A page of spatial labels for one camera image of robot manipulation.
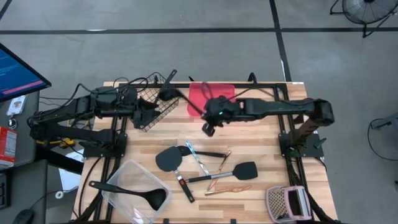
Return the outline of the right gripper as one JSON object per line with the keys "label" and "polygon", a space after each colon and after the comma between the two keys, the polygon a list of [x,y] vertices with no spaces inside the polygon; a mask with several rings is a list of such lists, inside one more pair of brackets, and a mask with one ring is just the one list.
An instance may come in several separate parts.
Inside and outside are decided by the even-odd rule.
{"label": "right gripper", "polygon": [[216,127],[223,127],[223,123],[227,118],[231,117],[230,112],[224,115],[227,108],[224,98],[212,98],[208,100],[202,110],[202,120],[205,121],[202,126],[202,131],[208,136],[212,137],[215,133]]}

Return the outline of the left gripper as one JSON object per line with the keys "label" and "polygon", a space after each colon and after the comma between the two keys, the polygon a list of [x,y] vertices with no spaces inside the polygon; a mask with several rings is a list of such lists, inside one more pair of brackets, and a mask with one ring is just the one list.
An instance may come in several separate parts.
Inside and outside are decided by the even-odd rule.
{"label": "left gripper", "polygon": [[140,109],[154,110],[158,104],[139,98],[137,89],[133,86],[129,86],[123,91],[123,107],[129,111],[128,117],[135,128],[148,126],[160,115],[159,111],[140,111]]}

